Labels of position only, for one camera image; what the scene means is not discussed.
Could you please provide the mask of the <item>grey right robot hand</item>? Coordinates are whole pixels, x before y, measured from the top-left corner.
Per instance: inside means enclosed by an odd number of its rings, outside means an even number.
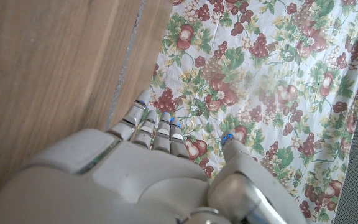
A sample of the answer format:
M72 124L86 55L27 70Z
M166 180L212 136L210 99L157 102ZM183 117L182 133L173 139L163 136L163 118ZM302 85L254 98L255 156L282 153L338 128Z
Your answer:
M33 157L0 190L0 223L304 223L239 133L220 138L212 182L190 160L180 122L143 91L106 132L79 131Z

